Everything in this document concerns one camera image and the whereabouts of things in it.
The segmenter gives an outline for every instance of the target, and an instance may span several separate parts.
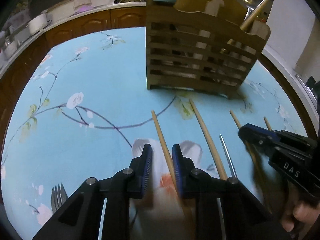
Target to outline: floral tablecloth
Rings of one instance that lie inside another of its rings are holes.
[[[195,102],[227,174],[223,135],[238,178],[261,199],[252,160],[237,136],[229,110],[240,123],[306,135],[292,103],[271,74],[256,62],[238,99],[192,91],[147,90],[145,28],[82,36],[51,49],[30,79],[13,112],[1,164],[7,216],[30,240],[52,215],[52,188],[70,196],[88,177],[105,179],[128,167],[143,145],[153,148],[154,208],[138,213],[132,239],[188,239],[183,214],[158,141],[151,110],[158,115],[169,149],[214,177],[209,148],[188,102]],[[274,171],[263,157],[271,179]],[[135,215],[132,205],[131,217]]]

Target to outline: orange flower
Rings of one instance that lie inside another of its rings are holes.
[[[170,173],[163,174],[160,179],[160,187],[164,187],[167,194],[177,197],[177,192],[174,188]]]

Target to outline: human hand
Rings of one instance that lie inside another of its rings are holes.
[[[312,207],[308,203],[299,200],[298,189],[291,183],[289,183],[289,197],[286,203],[284,214],[281,218],[281,224],[283,228],[290,232],[294,228],[294,219],[305,224],[300,232],[301,239],[312,225],[317,220],[320,214],[320,204],[317,207]]]

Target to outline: fork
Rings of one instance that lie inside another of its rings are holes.
[[[51,192],[51,209],[54,214],[65,201],[68,199],[68,195],[63,187],[63,184],[52,187]]]

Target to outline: slatted wooden panel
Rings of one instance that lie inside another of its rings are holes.
[[[203,31],[209,37],[201,36]],[[242,84],[269,36],[263,39],[208,14],[154,3],[147,5],[146,32],[148,89],[188,88],[227,96]]]

